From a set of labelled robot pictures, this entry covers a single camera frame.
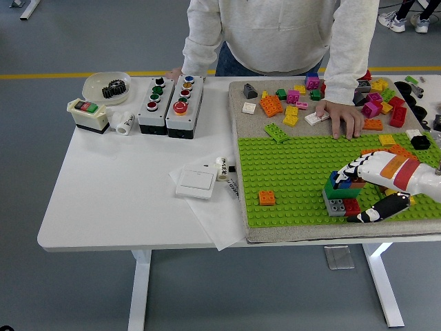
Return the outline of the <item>person's left hand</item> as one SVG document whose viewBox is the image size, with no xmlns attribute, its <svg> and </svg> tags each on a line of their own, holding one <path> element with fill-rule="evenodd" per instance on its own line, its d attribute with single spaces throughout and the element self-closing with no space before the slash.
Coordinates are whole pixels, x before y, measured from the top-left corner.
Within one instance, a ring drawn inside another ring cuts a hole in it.
<svg viewBox="0 0 441 331">
<path fill-rule="evenodd" d="M 345 123 L 345 137 L 347 140 L 358 138 L 364 126 L 365 118 L 355 106 L 333 103 L 321 100 L 316 105 L 316 116 L 323 117 L 325 112 L 331 119 L 331 132 L 334 139 L 340 137 L 340 125 Z"/>
</svg>

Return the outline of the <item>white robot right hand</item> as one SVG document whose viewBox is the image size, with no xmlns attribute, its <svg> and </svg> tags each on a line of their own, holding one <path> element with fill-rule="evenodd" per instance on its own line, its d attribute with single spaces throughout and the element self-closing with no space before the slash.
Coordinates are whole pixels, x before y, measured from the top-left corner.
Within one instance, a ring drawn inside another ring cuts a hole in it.
<svg viewBox="0 0 441 331">
<path fill-rule="evenodd" d="M 375 223 L 392 217 L 410 206 L 410 197 L 425 194 L 440 202 L 440 170 L 415 159 L 387 151 L 364 154 L 338 171 L 340 183 L 349 178 L 384 186 L 395 192 L 370 208 L 347 218 L 352 223 Z"/>
</svg>

